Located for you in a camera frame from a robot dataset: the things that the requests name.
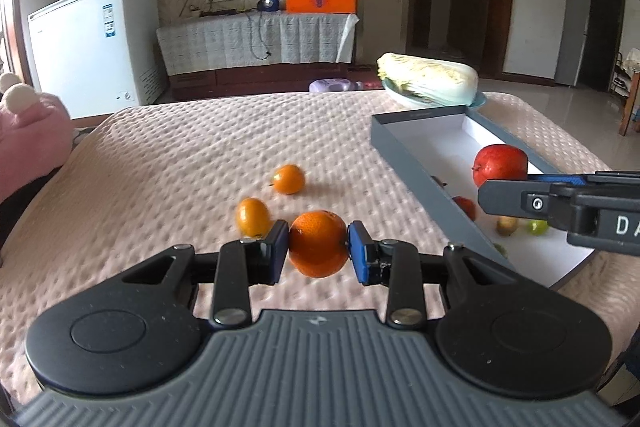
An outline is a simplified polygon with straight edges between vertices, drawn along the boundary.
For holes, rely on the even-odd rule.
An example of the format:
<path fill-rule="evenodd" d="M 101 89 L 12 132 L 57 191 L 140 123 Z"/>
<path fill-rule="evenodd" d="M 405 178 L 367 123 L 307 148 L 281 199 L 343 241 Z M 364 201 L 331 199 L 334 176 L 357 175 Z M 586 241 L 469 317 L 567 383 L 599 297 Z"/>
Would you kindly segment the large red apple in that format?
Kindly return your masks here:
<path fill-rule="evenodd" d="M 528 157 L 509 144 L 483 147 L 475 156 L 472 178 L 477 187 L 487 180 L 523 181 L 527 179 Z"/>

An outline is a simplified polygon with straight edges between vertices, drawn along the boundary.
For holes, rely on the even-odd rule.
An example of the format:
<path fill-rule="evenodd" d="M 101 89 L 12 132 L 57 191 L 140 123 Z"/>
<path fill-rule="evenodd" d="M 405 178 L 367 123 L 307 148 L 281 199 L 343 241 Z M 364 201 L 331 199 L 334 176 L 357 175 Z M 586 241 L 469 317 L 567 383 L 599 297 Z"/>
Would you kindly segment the yellow orange kumquat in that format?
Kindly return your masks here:
<path fill-rule="evenodd" d="M 235 209 L 235 221 L 240 233 L 251 239 L 268 234 L 271 216 L 268 207 L 258 198 L 246 198 Z"/>

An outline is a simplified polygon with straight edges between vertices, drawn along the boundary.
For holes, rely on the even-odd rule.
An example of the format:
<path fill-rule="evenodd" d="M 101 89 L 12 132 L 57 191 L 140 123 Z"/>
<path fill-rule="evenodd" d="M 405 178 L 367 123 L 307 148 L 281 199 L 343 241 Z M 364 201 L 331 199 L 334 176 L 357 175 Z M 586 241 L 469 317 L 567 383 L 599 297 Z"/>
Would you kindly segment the pink plush toy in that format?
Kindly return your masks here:
<path fill-rule="evenodd" d="M 1 75 L 1 202 L 61 167 L 73 150 L 64 104 L 12 72 Z"/>

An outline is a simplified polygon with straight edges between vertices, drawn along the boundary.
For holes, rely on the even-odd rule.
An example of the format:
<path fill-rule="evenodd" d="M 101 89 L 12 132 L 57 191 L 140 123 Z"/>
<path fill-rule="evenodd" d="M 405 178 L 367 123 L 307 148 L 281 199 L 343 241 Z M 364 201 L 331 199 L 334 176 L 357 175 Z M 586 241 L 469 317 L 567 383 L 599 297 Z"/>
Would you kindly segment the cloth covered tv cabinet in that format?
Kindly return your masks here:
<path fill-rule="evenodd" d="M 355 14 L 210 16 L 157 29 L 171 94 L 179 101 L 306 91 L 352 64 Z"/>

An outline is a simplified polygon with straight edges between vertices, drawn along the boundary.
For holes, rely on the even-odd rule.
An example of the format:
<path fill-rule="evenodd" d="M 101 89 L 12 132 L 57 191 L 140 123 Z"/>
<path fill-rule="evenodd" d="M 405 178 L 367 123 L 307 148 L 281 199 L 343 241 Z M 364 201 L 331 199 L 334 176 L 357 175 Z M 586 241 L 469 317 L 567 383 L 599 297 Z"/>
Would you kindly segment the grey refrigerator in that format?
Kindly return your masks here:
<path fill-rule="evenodd" d="M 587 40 L 591 0 L 566 0 L 563 35 L 554 81 L 562 86 L 578 83 Z"/>

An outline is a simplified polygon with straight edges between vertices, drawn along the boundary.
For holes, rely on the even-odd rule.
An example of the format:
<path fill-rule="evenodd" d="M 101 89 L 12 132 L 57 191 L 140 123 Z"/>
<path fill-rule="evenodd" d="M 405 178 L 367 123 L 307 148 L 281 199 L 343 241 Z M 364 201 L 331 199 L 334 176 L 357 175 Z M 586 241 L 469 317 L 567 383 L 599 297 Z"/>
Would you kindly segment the light blue plate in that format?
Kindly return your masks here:
<path fill-rule="evenodd" d="M 411 109 L 439 108 L 442 104 L 433 102 L 428 98 L 420 98 L 414 94 L 399 90 L 390 80 L 382 79 L 382 86 L 386 94 L 396 103 Z M 486 95 L 482 91 L 477 91 L 470 108 L 479 108 L 487 102 Z"/>

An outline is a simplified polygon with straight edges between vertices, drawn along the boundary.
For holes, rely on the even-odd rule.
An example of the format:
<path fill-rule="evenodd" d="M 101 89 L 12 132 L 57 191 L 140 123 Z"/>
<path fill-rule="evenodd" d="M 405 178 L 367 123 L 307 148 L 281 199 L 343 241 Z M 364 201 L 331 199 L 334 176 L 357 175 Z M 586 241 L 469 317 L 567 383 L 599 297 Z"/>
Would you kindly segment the white chest freezer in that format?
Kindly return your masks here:
<path fill-rule="evenodd" d="M 166 90 L 157 0 L 58 0 L 28 17 L 38 88 L 73 119 L 154 103 Z"/>

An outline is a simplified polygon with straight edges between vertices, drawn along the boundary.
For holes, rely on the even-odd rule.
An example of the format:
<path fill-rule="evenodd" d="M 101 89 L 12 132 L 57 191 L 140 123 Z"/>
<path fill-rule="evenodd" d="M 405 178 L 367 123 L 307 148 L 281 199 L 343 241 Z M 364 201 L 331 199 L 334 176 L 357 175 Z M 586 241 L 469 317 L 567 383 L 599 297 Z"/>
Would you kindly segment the dark grey cardboard tray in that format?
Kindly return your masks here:
<path fill-rule="evenodd" d="M 508 143 L 524 150 L 530 173 L 561 172 L 474 109 L 454 106 L 374 115 L 370 142 L 452 243 L 553 289 L 566 284 L 596 254 L 567 244 L 558 230 L 533 236 L 522 225 L 511 236 L 501 237 L 495 217 L 477 209 L 471 221 L 452 201 L 454 196 L 476 199 L 472 165 L 486 145 Z M 507 258 L 494 243 L 506 248 Z"/>

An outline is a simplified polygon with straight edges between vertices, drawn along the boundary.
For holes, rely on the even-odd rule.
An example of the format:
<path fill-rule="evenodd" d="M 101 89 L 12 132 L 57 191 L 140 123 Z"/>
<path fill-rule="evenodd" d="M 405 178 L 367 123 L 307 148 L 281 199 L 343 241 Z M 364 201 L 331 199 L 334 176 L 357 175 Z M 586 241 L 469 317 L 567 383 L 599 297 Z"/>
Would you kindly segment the pink quilted bedspread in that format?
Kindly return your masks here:
<path fill-rule="evenodd" d="M 489 93 L 480 113 L 506 129 L 559 170 L 608 169 L 585 145 L 514 95 Z M 18 403 L 40 392 L 24 342 L 38 314 L 55 303 L 127 269 L 175 243 L 216 251 L 239 233 L 234 207 L 243 197 L 271 200 L 276 219 L 293 220 L 326 209 L 345 221 L 362 220 L 370 233 L 439 251 L 445 236 L 369 142 L 371 115 L 402 108 L 382 91 L 289 93 L 218 98 L 130 108 L 108 118 L 76 147 L 70 160 L 28 206 L 1 257 L 1 382 Z M 281 162 L 299 162 L 310 174 L 308 192 L 278 196 L 267 186 Z M 375 308 L 386 290 L 363 288 L 345 267 L 328 279 L 306 279 L 285 263 L 282 285 L 252 289 L 254 314 L 262 308 Z M 627 348 L 639 326 L 639 260 L 597 255 L 561 293 L 600 314 L 613 337 L 612 358 Z M 329 339 L 296 333 L 306 351 L 258 362 L 258 403 L 298 397 L 309 413 L 347 424 L 352 398 L 371 403 L 368 375 L 356 376 L 355 359 L 343 375 L 311 378 L 311 355 L 328 352 Z M 257 381 L 250 376 L 250 381 Z M 383 407 L 374 416 L 390 413 Z"/>

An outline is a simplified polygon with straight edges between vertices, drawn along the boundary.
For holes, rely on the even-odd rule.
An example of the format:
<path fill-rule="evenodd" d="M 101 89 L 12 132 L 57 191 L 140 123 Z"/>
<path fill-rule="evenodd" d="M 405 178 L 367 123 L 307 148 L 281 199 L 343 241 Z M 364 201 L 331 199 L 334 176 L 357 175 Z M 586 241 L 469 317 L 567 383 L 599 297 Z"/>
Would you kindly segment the small red hawthorn fruit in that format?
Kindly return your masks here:
<path fill-rule="evenodd" d="M 471 221 L 476 220 L 477 210 L 476 210 L 475 202 L 473 202 L 472 199 L 469 199 L 463 196 L 454 196 L 452 200 L 465 213 L 466 217 L 468 217 Z"/>

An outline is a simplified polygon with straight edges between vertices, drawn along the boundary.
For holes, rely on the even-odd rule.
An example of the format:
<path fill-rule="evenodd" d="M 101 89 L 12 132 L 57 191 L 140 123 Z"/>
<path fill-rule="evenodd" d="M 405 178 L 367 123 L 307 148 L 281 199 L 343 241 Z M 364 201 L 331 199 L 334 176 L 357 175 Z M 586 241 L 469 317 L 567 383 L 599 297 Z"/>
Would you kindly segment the yellow green fruit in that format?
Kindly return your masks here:
<path fill-rule="evenodd" d="M 508 257 L 508 253 L 506 252 L 506 248 L 504 248 L 502 245 L 500 245 L 498 243 L 494 243 L 494 247 L 495 247 L 495 250 L 498 251 L 498 253 L 502 257 L 505 257 L 505 258 Z"/>

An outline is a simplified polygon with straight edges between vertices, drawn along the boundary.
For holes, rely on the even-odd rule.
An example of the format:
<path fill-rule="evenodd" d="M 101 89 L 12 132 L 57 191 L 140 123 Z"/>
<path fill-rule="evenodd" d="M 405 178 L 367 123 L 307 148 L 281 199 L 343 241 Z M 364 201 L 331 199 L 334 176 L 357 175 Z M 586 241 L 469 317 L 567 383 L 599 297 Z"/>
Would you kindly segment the small brown longan fruit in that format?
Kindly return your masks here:
<path fill-rule="evenodd" d="M 503 237 L 511 236 L 520 224 L 520 220 L 515 217 L 501 216 L 496 221 L 496 232 Z"/>

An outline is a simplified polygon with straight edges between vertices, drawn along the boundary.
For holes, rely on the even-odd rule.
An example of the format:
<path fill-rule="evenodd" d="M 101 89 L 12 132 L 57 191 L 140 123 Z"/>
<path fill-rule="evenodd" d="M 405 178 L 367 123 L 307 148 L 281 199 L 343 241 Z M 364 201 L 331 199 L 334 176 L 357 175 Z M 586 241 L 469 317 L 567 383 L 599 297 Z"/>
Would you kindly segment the small orange tangerine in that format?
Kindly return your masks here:
<path fill-rule="evenodd" d="M 284 195 L 299 193 L 305 184 L 306 178 L 303 169 L 292 164 L 278 168 L 271 179 L 274 191 Z"/>

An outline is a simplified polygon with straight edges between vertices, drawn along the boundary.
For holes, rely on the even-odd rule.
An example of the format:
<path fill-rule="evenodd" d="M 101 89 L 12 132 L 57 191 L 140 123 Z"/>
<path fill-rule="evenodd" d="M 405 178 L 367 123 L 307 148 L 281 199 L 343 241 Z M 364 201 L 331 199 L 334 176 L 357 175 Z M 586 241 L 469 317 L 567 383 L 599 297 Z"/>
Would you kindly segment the round orange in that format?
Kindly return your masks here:
<path fill-rule="evenodd" d="M 305 277 L 322 279 L 340 271 L 348 259 L 347 227 L 328 210 L 304 212 L 288 232 L 288 257 Z"/>

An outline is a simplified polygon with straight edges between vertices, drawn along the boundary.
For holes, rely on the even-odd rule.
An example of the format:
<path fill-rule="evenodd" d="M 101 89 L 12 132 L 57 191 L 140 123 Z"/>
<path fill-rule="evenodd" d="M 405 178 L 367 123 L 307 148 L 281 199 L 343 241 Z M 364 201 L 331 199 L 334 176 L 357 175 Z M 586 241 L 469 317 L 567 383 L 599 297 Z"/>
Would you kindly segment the purple round object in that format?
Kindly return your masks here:
<path fill-rule="evenodd" d="M 314 80 L 308 90 L 310 93 L 362 91 L 363 84 L 346 78 L 324 78 Z"/>

